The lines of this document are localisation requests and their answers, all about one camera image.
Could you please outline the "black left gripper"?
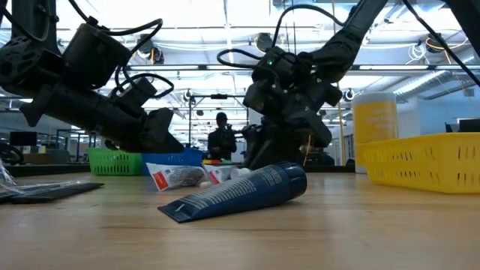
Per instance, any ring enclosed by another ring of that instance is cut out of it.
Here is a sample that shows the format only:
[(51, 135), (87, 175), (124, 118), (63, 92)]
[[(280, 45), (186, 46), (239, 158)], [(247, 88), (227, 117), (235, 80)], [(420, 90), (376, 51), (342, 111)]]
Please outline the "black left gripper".
[(98, 100), (86, 117), (85, 131), (101, 135), (126, 152), (180, 153), (184, 146), (169, 132), (173, 111), (160, 108), (131, 112), (106, 98)]

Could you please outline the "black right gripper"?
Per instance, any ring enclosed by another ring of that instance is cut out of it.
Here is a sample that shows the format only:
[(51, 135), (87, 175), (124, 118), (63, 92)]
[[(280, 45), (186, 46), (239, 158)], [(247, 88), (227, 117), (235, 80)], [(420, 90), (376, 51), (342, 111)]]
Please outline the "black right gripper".
[[(262, 125), (249, 125), (243, 131), (247, 151), (243, 166), (259, 169), (280, 162), (299, 163), (300, 145), (297, 137), (311, 135), (325, 148), (332, 141), (332, 133), (319, 114), (322, 106), (336, 106), (342, 92), (330, 82), (315, 76), (300, 88), (286, 89), (280, 84), (261, 79), (247, 89), (243, 104), (262, 115)], [(273, 139), (277, 132), (277, 154)]]

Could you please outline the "white toiletry tube red mark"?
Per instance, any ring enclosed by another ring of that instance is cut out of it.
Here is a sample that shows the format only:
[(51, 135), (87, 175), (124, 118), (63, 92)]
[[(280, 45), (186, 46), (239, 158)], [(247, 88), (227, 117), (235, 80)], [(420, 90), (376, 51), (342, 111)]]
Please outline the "white toiletry tube red mark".
[(201, 166), (177, 166), (146, 163), (148, 172), (159, 191), (198, 186), (209, 182), (207, 172)]
[(238, 168), (236, 166), (204, 165), (203, 167), (207, 172), (211, 183), (214, 185), (227, 182), (231, 179), (235, 179), (241, 175), (251, 172), (251, 170), (248, 168)]

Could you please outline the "dark blue toiletry tube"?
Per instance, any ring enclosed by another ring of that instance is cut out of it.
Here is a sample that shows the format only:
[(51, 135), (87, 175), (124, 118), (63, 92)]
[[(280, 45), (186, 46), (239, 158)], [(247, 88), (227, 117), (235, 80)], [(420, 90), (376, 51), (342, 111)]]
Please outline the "dark blue toiletry tube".
[(283, 162), (183, 196), (158, 210), (181, 224), (278, 206), (303, 195), (307, 186), (303, 168)]

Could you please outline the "blue plastic basket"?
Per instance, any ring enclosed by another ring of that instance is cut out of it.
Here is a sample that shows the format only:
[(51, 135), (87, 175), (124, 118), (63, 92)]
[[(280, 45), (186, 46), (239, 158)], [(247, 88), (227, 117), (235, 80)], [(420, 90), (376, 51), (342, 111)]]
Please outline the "blue plastic basket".
[(174, 166), (200, 167), (203, 163), (203, 152), (194, 148), (185, 148), (181, 153), (148, 153), (142, 156), (142, 172), (144, 176), (149, 174), (147, 163)]

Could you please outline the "person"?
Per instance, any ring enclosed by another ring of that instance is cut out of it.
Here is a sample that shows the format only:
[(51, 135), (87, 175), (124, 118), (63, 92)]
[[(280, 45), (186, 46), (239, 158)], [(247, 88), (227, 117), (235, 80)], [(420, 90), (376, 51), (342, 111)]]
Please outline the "person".
[(232, 153), (237, 150), (235, 134), (224, 112), (216, 115), (216, 122), (217, 129), (208, 135), (208, 156), (214, 160), (231, 161)]

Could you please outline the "green plastic basket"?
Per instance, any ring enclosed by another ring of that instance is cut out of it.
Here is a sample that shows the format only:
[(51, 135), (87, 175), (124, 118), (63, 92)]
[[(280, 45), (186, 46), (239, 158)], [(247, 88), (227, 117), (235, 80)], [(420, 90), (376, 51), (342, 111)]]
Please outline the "green plastic basket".
[(89, 148), (88, 159), (91, 174), (95, 176), (141, 176), (141, 154), (108, 148)]

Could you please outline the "yellow canister white lid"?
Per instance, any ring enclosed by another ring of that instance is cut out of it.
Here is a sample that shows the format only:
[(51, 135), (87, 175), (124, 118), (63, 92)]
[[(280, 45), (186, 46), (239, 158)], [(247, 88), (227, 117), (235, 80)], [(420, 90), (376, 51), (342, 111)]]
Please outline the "yellow canister white lid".
[(358, 94), (352, 100), (355, 172), (365, 174), (361, 145), (398, 138), (396, 95), (389, 92)]

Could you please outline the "black computer monitor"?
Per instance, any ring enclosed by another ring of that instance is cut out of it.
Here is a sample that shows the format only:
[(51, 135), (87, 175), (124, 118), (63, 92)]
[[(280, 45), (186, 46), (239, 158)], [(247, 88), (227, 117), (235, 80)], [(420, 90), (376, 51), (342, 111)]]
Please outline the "black computer monitor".
[(461, 119), (458, 124), (460, 132), (480, 133), (480, 118)]
[(31, 131), (11, 131), (9, 142), (12, 146), (36, 146), (38, 133)]

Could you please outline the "yellow plastic basket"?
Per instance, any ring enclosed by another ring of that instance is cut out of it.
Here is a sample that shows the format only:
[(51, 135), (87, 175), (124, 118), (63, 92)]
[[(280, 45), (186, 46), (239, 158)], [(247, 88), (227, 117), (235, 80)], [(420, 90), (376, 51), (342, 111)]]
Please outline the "yellow plastic basket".
[(359, 146), (377, 185), (480, 194), (480, 133), (438, 133)]

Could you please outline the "black round object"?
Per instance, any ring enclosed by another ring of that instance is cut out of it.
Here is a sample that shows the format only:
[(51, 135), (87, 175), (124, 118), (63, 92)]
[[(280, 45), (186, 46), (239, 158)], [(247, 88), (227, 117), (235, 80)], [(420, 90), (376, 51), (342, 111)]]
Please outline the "black round object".
[(0, 159), (7, 164), (22, 164), (24, 161), (23, 153), (12, 145), (0, 142)]

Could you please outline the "clear plastic wrap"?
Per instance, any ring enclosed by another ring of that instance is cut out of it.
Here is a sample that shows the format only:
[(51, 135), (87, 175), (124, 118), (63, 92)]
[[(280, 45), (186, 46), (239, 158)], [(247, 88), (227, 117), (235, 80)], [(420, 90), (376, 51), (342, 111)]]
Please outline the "clear plastic wrap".
[(15, 178), (6, 170), (0, 159), (0, 187), (14, 195), (26, 194), (30, 191), (42, 191), (53, 188), (65, 188), (71, 185), (79, 184), (79, 181), (63, 181), (57, 183), (41, 183), (30, 185), (18, 185)]

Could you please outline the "black workstation frame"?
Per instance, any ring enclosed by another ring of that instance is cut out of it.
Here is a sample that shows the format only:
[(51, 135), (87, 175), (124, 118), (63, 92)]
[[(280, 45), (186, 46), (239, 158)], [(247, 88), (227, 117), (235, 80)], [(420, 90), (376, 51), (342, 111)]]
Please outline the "black workstation frame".
[[(188, 98), (188, 143), (187, 148), (192, 148), (192, 111), (197, 106), (200, 105), (204, 99), (212, 99), (212, 100), (226, 100), (228, 98), (232, 98), (235, 101), (239, 102), (239, 98), (244, 98), (245, 95), (236, 95), (236, 94), (191, 94)], [(199, 98), (196, 104), (192, 105), (192, 100), (194, 98)]]

